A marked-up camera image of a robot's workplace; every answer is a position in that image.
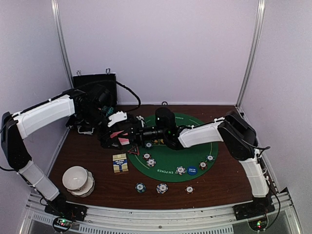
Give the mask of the red backed card deck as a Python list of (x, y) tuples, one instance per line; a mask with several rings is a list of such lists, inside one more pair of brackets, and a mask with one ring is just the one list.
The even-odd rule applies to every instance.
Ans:
[(110, 135), (110, 138), (116, 140), (121, 146), (130, 144), (128, 133), (125, 131), (114, 132)]

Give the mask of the green chips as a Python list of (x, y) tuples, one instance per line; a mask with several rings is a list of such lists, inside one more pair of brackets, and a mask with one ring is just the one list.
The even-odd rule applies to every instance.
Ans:
[(215, 161), (215, 157), (214, 157), (213, 155), (207, 155), (207, 156), (206, 156), (206, 160), (207, 160), (208, 162), (213, 162), (213, 161)]
[(153, 147), (153, 144), (151, 142), (146, 142), (145, 143), (145, 148), (146, 149), (151, 149)]

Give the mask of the triangular all-in button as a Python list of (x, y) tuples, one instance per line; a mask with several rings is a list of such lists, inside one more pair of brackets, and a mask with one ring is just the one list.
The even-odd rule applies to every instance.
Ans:
[(127, 153), (132, 154), (132, 155), (139, 156), (139, 155), (140, 155), (139, 147), (134, 146), (134, 147), (132, 147), (131, 149), (129, 149), (129, 150), (127, 151)]

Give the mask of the orange chips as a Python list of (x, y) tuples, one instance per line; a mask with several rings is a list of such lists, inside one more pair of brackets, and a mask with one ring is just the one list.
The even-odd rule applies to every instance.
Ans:
[(200, 168), (201, 170), (206, 170), (206, 169), (208, 168), (207, 162), (201, 161), (201, 162), (199, 163), (199, 168)]
[(149, 160), (151, 158), (151, 154), (150, 153), (145, 153), (142, 158), (144, 160)]

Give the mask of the blue white chips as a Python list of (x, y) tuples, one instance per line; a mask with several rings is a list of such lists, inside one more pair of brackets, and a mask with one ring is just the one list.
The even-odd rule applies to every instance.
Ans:
[(156, 165), (156, 160), (153, 158), (150, 158), (146, 161), (146, 163), (148, 167), (154, 167)]
[(178, 175), (183, 175), (186, 173), (186, 169), (183, 166), (178, 166), (175, 170), (175, 173)]

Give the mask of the green poker chip stack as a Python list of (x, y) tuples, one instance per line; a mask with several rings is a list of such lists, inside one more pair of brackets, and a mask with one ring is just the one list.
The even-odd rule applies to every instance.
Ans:
[(146, 186), (143, 183), (137, 183), (135, 189), (138, 193), (143, 193), (146, 191)]

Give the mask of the blue white poker chip stack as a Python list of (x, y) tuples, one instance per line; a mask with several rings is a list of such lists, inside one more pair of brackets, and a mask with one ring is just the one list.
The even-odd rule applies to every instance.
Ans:
[(165, 183), (160, 183), (156, 186), (156, 191), (158, 194), (164, 194), (168, 191), (168, 185)]

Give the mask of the blue small blind button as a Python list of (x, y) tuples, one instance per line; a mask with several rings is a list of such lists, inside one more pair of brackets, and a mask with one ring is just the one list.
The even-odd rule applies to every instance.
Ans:
[(190, 166), (187, 168), (187, 173), (191, 176), (194, 176), (198, 173), (198, 169), (195, 166)]

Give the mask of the orange black poker chip stack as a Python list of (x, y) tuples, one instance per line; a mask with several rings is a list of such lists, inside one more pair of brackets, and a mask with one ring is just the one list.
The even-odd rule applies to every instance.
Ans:
[(187, 194), (193, 194), (194, 191), (195, 191), (195, 189), (194, 189), (194, 187), (191, 186), (191, 185), (185, 187), (185, 192), (186, 192)]

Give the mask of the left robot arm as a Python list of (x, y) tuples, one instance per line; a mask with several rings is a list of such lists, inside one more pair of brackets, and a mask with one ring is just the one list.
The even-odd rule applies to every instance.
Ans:
[(78, 88), (66, 90), (21, 112), (6, 112), (2, 115), (1, 147), (9, 166), (34, 187), (59, 216), (68, 215), (70, 205), (66, 202), (65, 195), (33, 162), (23, 141), (42, 127), (73, 115), (81, 115), (109, 137), (111, 127), (126, 120), (127, 114), (119, 111), (107, 117), (102, 113), (105, 96), (105, 87), (97, 84), (88, 93)]

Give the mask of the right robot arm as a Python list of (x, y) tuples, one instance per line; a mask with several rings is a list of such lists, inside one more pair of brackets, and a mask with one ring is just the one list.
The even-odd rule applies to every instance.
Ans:
[(251, 185), (253, 200), (250, 211), (262, 214), (271, 204), (270, 183), (266, 178), (262, 153), (258, 146), (256, 131), (235, 111), (198, 126), (176, 124), (175, 115), (168, 108), (155, 112), (155, 125), (146, 126), (143, 120), (136, 120), (126, 131), (130, 143), (145, 143), (162, 139), (173, 150), (182, 150), (205, 143), (224, 142), (230, 155), (242, 165)]

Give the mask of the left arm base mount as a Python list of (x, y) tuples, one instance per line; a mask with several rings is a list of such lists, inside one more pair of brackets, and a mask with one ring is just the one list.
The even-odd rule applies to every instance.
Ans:
[(71, 221), (84, 221), (88, 208), (84, 205), (65, 203), (64, 206), (56, 204), (46, 205), (44, 211), (48, 214), (66, 218)]

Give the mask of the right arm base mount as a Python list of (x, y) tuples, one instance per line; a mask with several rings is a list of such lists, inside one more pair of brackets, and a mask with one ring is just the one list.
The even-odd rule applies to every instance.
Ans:
[(265, 206), (262, 203), (249, 202), (233, 207), (236, 220), (250, 219), (257, 216), (262, 216), (275, 211), (274, 205)]

